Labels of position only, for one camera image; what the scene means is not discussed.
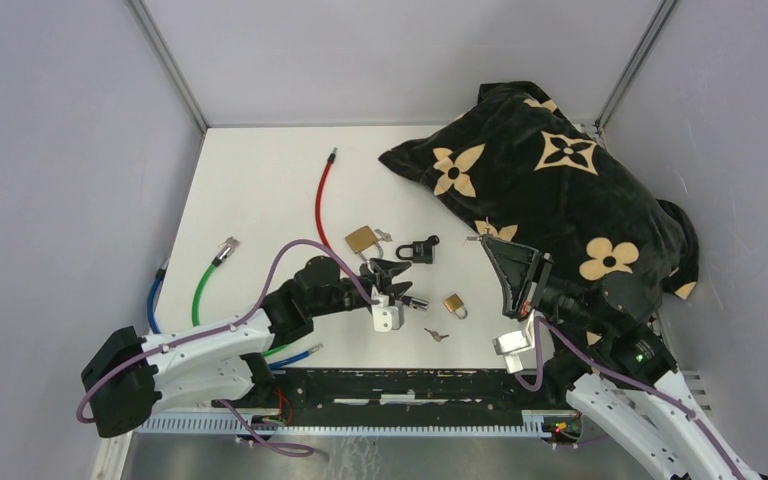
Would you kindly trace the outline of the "large brass padlock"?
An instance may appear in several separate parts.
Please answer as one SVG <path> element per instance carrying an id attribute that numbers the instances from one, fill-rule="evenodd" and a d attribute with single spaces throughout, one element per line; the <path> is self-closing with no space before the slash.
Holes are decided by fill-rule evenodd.
<path id="1" fill-rule="evenodd" d="M 358 228 L 345 237 L 349 249 L 363 262 L 381 259 L 384 255 L 381 240 L 368 225 Z"/>

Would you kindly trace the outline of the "black padlock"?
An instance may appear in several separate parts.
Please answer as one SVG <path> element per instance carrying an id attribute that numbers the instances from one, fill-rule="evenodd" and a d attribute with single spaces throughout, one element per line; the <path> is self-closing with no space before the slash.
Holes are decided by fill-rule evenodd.
<path id="1" fill-rule="evenodd" d="M 430 265 L 434 263 L 434 249 L 439 243 L 439 237 L 431 235 L 424 240 L 399 245 L 395 250 L 395 255 L 402 261 Z"/>

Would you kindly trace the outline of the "red cable lock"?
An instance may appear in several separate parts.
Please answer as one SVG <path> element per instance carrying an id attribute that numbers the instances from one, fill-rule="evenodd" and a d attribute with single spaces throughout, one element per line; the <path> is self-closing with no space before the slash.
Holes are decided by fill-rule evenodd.
<path id="1" fill-rule="evenodd" d="M 321 243 L 328 248 L 330 248 L 331 245 L 326 236 L 326 232 L 322 222 L 322 200 L 323 200 L 323 194 L 324 194 L 327 178 L 336 160 L 337 152 L 338 152 L 338 148 L 334 147 L 326 159 L 326 163 L 323 168 L 323 171 L 317 186 L 315 203 L 314 203 L 314 219 L 315 219 L 317 233 Z M 421 300 L 415 297 L 403 296 L 402 300 L 408 307 L 415 310 L 419 310 L 419 311 L 426 311 L 429 306 L 429 304 L 425 300 Z"/>

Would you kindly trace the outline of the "small brass padlock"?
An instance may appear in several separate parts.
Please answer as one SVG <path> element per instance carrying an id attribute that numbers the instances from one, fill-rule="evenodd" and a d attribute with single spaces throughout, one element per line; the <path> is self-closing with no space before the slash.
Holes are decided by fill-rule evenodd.
<path id="1" fill-rule="evenodd" d="M 449 295 L 442 303 L 444 308 L 456 318 L 464 320 L 468 317 L 468 309 L 458 294 Z"/>

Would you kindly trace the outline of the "small padlock keys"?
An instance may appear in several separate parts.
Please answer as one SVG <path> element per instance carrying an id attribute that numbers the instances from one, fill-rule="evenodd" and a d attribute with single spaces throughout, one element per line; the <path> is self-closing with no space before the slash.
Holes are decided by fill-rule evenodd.
<path id="1" fill-rule="evenodd" d="M 445 340 L 445 339 L 447 339 L 447 338 L 449 338 L 449 337 L 450 337 L 450 335 L 449 335 L 449 334 L 441 334 L 441 333 L 439 333 L 439 332 L 438 332 L 438 331 L 436 331 L 436 330 L 431 330 L 431 329 L 428 329 L 428 328 L 425 328 L 425 329 L 424 329 L 424 331 L 425 331 L 425 332 L 427 332 L 427 333 L 428 333 L 428 334 L 431 336 L 431 338 L 432 338 L 432 339 L 433 339 L 435 342 L 437 342 L 437 343 L 440 343 L 440 342 L 442 342 L 443 340 Z"/>

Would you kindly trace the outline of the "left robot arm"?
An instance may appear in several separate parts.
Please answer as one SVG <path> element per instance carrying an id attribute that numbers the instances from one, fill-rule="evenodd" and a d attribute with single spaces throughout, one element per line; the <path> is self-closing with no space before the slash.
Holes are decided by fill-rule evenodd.
<path id="1" fill-rule="evenodd" d="M 201 402 L 263 406 L 275 391 L 266 351 L 311 334 L 317 317 L 361 308 L 396 317 L 412 284 L 395 279 L 410 267 L 372 259 L 351 279 L 337 261 L 318 256 L 248 313 L 178 333 L 140 336 L 132 326 L 120 328 L 80 374 L 78 420 L 112 438 L 154 414 Z"/>

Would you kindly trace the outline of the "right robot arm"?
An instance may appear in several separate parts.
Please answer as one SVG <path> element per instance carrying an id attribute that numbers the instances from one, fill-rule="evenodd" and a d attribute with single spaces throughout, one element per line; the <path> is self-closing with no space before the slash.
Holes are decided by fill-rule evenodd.
<path id="1" fill-rule="evenodd" d="M 477 238 L 516 330 L 493 341 L 507 371 L 551 408 L 594 421 L 655 479 L 760 479 L 693 395 L 648 325 L 658 306 L 630 273 L 583 289 L 553 277 L 553 259 L 489 234 Z"/>

